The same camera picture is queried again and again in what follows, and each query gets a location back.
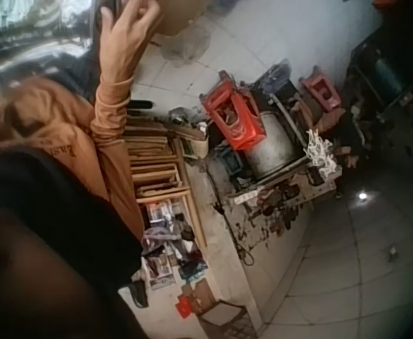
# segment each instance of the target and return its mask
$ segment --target red crate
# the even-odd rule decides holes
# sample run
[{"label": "red crate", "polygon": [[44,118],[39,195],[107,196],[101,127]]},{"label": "red crate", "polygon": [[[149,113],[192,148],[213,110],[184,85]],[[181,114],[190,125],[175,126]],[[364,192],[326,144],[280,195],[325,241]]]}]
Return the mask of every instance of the red crate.
[{"label": "red crate", "polygon": [[258,108],[246,88],[237,89],[225,71],[219,84],[201,103],[235,150],[248,150],[265,138],[265,129]]}]

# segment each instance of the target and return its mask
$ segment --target red object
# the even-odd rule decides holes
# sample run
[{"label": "red object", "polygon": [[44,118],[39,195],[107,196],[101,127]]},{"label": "red object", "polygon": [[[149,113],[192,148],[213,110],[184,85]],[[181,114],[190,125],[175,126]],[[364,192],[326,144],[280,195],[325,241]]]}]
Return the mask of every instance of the red object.
[{"label": "red object", "polygon": [[225,71],[220,83],[201,103],[235,150],[248,150],[265,139],[265,129],[258,108],[246,88],[237,89]]},{"label": "red object", "polygon": [[373,0],[374,7],[378,9],[385,9],[393,7],[394,5],[398,4],[399,0]]},{"label": "red object", "polygon": [[182,317],[182,319],[186,319],[192,314],[191,304],[184,295],[178,297],[178,300],[179,303],[175,304],[175,307],[178,310],[178,313]]},{"label": "red object", "polygon": [[331,112],[341,105],[341,97],[324,73],[319,69],[315,69],[314,73],[312,77],[302,80],[302,85],[326,112]]}]

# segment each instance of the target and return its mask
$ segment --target hand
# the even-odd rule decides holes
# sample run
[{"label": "hand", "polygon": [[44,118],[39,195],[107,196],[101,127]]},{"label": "hand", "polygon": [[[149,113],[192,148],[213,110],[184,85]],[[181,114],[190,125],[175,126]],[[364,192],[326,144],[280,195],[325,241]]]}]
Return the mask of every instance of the hand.
[{"label": "hand", "polygon": [[115,22],[112,12],[101,8],[100,65],[110,83],[129,79],[162,18],[156,0],[129,0]]}]

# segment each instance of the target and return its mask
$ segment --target raised arm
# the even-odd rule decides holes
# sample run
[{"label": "raised arm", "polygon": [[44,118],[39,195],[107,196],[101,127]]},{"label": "raised arm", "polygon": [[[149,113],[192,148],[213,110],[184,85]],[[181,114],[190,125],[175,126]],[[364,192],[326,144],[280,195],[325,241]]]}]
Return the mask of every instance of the raised arm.
[{"label": "raised arm", "polygon": [[115,24],[108,8],[102,7],[101,13],[102,75],[90,126],[98,146],[117,143],[121,138],[133,73],[160,21],[160,7],[156,0],[129,0]]},{"label": "raised arm", "polygon": [[90,125],[109,200],[138,239],[143,235],[143,221],[134,197],[128,150],[121,136],[133,72],[159,18],[156,0],[129,0],[115,25],[112,13],[102,8],[102,75],[96,93],[95,118]]}]

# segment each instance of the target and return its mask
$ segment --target metal part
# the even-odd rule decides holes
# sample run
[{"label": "metal part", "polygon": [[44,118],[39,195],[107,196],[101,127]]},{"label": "metal part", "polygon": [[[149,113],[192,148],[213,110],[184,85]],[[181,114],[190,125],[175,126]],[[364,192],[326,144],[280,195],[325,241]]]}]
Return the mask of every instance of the metal part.
[{"label": "metal part", "polygon": [[246,157],[257,178],[265,177],[294,160],[295,149],[276,113],[261,113],[266,139],[247,150]]},{"label": "metal part", "polygon": [[296,134],[296,137],[299,139],[300,144],[302,144],[303,147],[306,147],[306,141],[304,137],[302,136],[301,131],[299,131],[299,129],[297,128],[296,124],[294,123],[291,116],[289,115],[289,112],[286,110],[285,106],[283,106],[283,104],[278,100],[275,94],[271,94],[270,99],[277,105],[278,109],[282,111],[283,115],[285,116],[292,130]]}]

